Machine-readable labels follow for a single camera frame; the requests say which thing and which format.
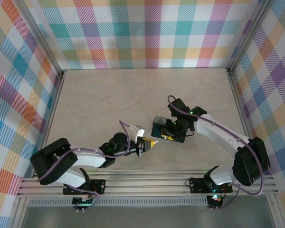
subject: metal grate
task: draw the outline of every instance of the metal grate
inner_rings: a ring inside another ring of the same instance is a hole
[[[101,198],[96,206],[123,206],[123,207],[146,207],[146,206],[204,206],[207,205],[206,196],[186,197],[109,197]],[[66,207],[73,206],[72,198],[31,198],[29,207]]]

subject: cable connector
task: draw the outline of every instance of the cable connector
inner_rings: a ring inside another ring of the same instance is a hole
[[[137,143],[137,137],[143,137],[144,128],[139,125],[137,126],[130,125],[129,129],[131,130],[132,140],[135,141],[135,143]]]

